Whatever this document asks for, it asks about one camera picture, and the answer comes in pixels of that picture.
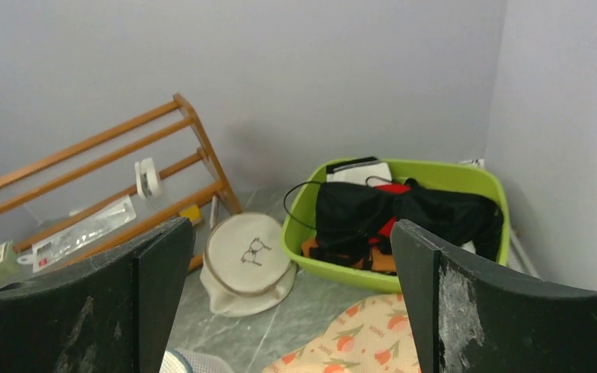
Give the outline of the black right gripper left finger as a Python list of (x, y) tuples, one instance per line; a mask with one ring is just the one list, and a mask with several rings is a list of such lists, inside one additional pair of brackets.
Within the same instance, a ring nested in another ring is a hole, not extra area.
[(0, 288), (0, 372), (157, 372), (195, 243), (174, 218)]

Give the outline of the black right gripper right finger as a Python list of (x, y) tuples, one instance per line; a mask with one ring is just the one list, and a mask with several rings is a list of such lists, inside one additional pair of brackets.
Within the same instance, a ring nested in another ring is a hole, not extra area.
[(504, 267), (408, 220), (390, 241), (423, 372), (597, 372), (597, 291)]

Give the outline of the white mesh laundry bag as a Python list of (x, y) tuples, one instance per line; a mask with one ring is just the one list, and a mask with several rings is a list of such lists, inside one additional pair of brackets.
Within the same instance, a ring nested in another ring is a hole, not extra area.
[(160, 373), (233, 373), (220, 357), (195, 351), (168, 349), (162, 359)]

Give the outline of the cream round laundry bag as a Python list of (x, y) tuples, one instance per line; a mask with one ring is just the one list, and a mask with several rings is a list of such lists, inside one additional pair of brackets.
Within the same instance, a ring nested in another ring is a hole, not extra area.
[(235, 214), (208, 237), (200, 280), (215, 315), (255, 315), (282, 302), (297, 267), (281, 247), (282, 225), (259, 212)]

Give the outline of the clear plastic package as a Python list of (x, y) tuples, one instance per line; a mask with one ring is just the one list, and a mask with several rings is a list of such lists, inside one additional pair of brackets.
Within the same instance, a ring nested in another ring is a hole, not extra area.
[(100, 211), (34, 243), (32, 253), (17, 258), (20, 265), (31, 265), (34, 273), (63, 260), (73, 252), (125, 226), (137, 217), (130, 197), (122, 197)]

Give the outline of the white clip on rack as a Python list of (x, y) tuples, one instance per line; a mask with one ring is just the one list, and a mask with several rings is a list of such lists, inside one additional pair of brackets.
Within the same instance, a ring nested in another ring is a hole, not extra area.
[(137, 194), (142, 200), (160, 197), (163, 194), (160, 175), (152, 157), (134, 164)]

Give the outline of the black clothing pile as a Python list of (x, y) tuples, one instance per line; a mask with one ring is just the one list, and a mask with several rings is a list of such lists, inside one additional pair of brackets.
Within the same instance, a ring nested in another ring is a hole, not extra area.
[(323, 183), (316, 198), (316, 236), (302, 244), (311, 259), (343, 267), (391, 273), (393, 226), (410, 220), (456, 245), (472, 243), (477, 255), (496, 260), (504, 215), (491, 199), (433, 190), (416, 180), (378, 187)]

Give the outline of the orange wooden rack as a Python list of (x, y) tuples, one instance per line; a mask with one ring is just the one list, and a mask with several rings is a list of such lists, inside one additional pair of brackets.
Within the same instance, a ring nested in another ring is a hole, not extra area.
[[(0, 174), (0, 245), (13, 241), (16, 250), (27, 251), (47, 235), (135, 195), (133, 164), (140, 158), (152, 157), (160, 180), (177, 183), (176, 197), (188, 198), (190, 205), (207, 204), (211, 192), (192, 194), (188, 182), (175, 177), (197, 162), (215, 171), (207, 158), (209, 140), (197, 137), (197, 147), (190, 146), (187, 132), (197, 132), (198, 125), (188, 111), (174, 98), (67, 148), (60, 146), (73, 136), (61, 122), (16, 135), (16, 144), (41, 148), (47, 157)], [(13, 149), (0, 142), (0, 155)]]

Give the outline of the white folded garment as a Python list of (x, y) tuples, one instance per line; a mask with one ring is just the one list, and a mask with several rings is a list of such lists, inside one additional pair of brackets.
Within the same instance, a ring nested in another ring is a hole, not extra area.
[(390, 184), (393, 177), (387, 162), (366, 157), (327, 165), (326, 181), (377, 187)]

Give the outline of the green plastic basin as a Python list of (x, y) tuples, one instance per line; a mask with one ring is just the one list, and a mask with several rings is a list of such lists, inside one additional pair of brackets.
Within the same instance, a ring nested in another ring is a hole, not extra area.
[[(285, 194), (283, 205), (287, 216), (282, 228), (283, 248), (304, 271), (318, 277), (382, 293), (398, 293), (401, 287), (396, 275), (397, 268), (391, 273), (359, 270), (311, 259), (302, 253), (302, 244), (316, 236), (316, 198), (319, 187), (323, 183), (329, 183), (326, 181), (326, 166), (347, 160), (352, 159), (337, 159), (320, 166), (306, 182), (292, 187)], [(393, 177), (391, 183), (403, 184), (408, 179), (414, 179), (428, 189), (472, 193), (493, 200), (504, 215), (504, 224), (501, 247), (496, 260), (492, 261), (506, 264), (510, 246), (510, 214), (504, 189), (494, 175), (472, 165), (404, 159), (381, 160), (389, 164)], [(395, 263), (400, 250), (393, 249)]]

